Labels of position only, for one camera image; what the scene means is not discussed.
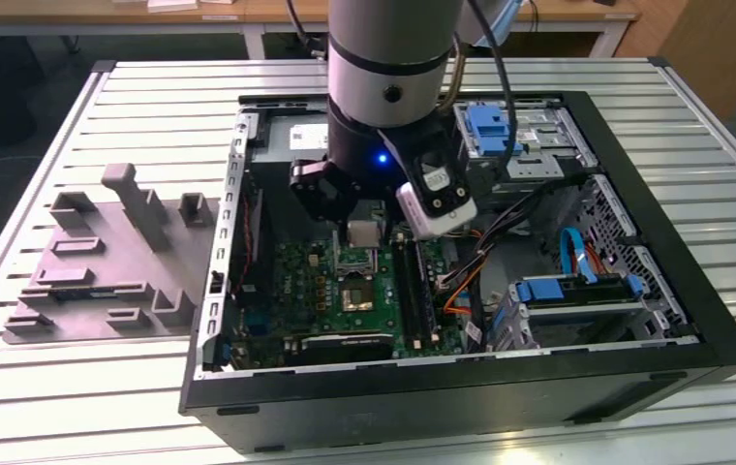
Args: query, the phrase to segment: aluminum extrusion table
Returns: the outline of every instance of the aluminum extrusion table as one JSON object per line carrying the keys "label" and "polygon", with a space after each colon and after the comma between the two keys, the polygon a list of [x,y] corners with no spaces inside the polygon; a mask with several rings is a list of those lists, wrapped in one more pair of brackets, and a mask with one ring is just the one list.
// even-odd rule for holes
{"label": "aluminum extrusion table", "polygon": [[[736,140],[670,68],[648,60],[509,62],[515,90],[587,90],[736,317]],[[473,60],[467,90],[499,88]],[[132,162],[163,199],[215,196],[241,94],[326,88],[313,61],[118,63],[83,88],[0,236],[0,335],[55,225],[62,190],[95,201],[103,166]],[[178,413],[187,339],[8,346],[0,337],[0,462],[242,461]],[[616,424],[249,456],[326,463],[710,463],[736,460],[736,377]]]}

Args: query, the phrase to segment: desk leg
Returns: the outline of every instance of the desk leg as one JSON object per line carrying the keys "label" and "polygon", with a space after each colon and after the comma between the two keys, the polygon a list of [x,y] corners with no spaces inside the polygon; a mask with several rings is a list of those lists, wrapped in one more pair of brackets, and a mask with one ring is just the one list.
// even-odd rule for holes
{"label": "desk leg", "polygon": [[598,36],[590,58],[612,58],[616,55],[616,49],[625,38],[628,26],[630,26],[630,23],[625,21],[606,23],[606,29]]}
{"label": "desk leg", "polygon": [[249,48],[250,60],[266,60],[266,26],[258,23],[246,23],[242,25],[242,33],[245,34],[245,45]]}

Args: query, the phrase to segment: wooden cabinet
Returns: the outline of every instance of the wooden cabinet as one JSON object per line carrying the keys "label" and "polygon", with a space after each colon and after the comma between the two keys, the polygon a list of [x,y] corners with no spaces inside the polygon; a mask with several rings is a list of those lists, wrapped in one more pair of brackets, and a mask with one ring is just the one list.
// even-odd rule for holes
{"label": "wooden cabinet", "polygon": [[736,0],[634,0],[642,15],[616,56],[661,55],[718,118],[736,110]]}

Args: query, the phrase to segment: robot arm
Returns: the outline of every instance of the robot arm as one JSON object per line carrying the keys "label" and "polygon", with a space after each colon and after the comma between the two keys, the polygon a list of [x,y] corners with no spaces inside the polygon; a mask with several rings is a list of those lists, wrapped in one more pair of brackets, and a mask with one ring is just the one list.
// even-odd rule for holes
{"label": "robot arm", "polygon": [[421,239],[477,215],[435,110],[462,8],[463,0],[330,3],[329,157],[295,162],[291,185],[311,216],[342,232],[361,199],[385,201]]}

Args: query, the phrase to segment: green circuit board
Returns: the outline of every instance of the green circuit board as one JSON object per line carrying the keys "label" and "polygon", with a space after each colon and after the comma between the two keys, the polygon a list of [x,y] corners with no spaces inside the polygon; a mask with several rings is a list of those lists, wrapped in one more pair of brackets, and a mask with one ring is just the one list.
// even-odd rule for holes
{"label": "green circuit board", "polygon": [[[325,334],[389,334],[395,341],[394,358],[462,352],[454,315],[437,313],[439,341],[419,349],[406,344],[391,247],[339,249],[333,240],[286,242],[277,246],[273,306],[257,310],[259,314],[247,319],[249,323],[257,323],[249,347],[258,367],[283,365],[286,340]],[[447,266],[439,242],[423,243],[422,251],[434,279]],[[341,268],[373,272],[345,275],[338,272],[338,263]]]}

